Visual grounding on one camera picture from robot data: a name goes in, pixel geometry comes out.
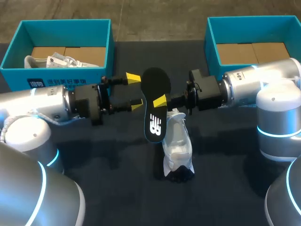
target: white sneaker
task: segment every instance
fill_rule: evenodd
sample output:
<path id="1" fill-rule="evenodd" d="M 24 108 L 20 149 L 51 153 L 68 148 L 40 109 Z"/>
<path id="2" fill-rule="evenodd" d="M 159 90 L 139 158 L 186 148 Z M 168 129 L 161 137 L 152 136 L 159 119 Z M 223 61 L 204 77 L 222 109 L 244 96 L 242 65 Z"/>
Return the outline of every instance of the white sneaker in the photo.
<path id="1" fill-rule="evenodd" d="M 24 59 L 24 68 L 56 68 L 56 67 L 98 67 L 97 65 L 88 64 L 75 60 L 69 56 L 63 56 L 54 53 L 47 59 L 33 58 L 27 56 Z"/>
<path id="2" fill-rule="evenodd" d="M 192 146 L 184 123 L 185 116 L 185 113 L 180 113 L 176 108 L 167 112 L 166 135 L 162 141 L 165 154 L 163 160 L 165 177 L 180 166 L 185 166 L 194 174 Z"/>

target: teal box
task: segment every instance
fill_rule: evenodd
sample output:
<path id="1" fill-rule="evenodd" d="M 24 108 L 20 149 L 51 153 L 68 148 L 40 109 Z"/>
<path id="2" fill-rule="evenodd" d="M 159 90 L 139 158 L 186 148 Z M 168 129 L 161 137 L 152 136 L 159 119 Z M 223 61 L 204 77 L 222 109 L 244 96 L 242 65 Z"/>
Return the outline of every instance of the teal box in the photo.
<path id="1" fill-rule="evenodd" d="M 222 65 L 217 44 L 283 42 L 290 57 L 301 61 L 301 23 L 296 16 L 209 17 L 205 55 L 209 74 L 222 79 L 225 72 L 251 65 Z"/>
<path id="2" fill-rule="evenodd" d="M 106 47 L 104 67 L 26 68 L 34 47 Z M 114 39 L 111 20 L 24 20 L 2 61 L 0 71 L 12 91 L 40 86 L 99 83 L 113 74 Z"/>

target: gray floor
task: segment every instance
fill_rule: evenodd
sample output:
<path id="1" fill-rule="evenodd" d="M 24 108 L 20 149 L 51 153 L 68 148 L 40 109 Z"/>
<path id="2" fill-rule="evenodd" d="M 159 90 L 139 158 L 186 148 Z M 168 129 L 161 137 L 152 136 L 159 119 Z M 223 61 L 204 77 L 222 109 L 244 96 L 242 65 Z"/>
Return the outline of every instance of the gray floor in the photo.
<path id="1" fill-rule="evenodd" d="M 208 16 L 296 15 L 301 0 L 0 0 L 0 43 L 20 20 L 109 18 L 115 40 L 203 39 Z"/>

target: wire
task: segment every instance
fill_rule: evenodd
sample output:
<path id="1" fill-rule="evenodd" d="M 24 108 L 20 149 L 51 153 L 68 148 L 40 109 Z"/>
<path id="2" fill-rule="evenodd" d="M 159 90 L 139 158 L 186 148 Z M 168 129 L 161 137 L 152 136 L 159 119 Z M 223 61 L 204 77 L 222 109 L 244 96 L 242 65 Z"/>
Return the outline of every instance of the wire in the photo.
<path id="1" fill-rule="evenodd" d="M 194 84 L 197 84 L 197 83 L 195 82 Z M 197 84 L 197 85 L 198 85 L 198 84 Z M 201 88 L 199 87 L 199 85 L 198 85 L 198 89 L 199 89 L 199 91 L 202 91 Z"/>
<path id="2" fill-rule="evenodd" d="M 9 116 L 5 119 L 4 121 L 4 125 L 3 125 L 3 128 L 0 129 L 1 133 L 0 133 L 0 142 L 2 143 L 5 143 L 5 134 L 8 130 L 8 128 L 15 122 L 17 121 L 18 119 L 21 119 L 21 118 L 24 118 L 24 117 L 39 117 L 41 119 L 44 119 L 45 121 L 48 121 L 54 125 L 57 125 L 57 126 L 64 126 L 64 125 L 68 125 L 74 121 L 77 121 L 79 119 L 84 119 L 84 118 L 80 118 L 79 116 L 76 116 L 74 118 L 72 118 L 71 120 L 69 121 L 66 121 L 66 122 L 57 122 L 51 118 L 49 118 L 48 116 L 42 114 L 42 113 L 39 113 L 39 112 L 36 112 L 36 111 L 29 111 L 27 114 L 25 115 L 18 115 L 18 116 Z"/>

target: shoe insole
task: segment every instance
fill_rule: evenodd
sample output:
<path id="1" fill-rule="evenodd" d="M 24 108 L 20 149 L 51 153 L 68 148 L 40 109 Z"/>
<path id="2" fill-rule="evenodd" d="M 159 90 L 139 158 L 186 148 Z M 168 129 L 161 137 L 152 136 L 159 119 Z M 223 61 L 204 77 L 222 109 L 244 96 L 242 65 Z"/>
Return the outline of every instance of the shoe insole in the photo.
<path id="1" fill-rule="evenodd" d="M 152 143 L 161 142 L 166 133 L 167 102 L 171 86 L 168 75 L 160 68 L 147 69 L 141 78 L 141 91 L 146 99 L 144 134 Z"/>

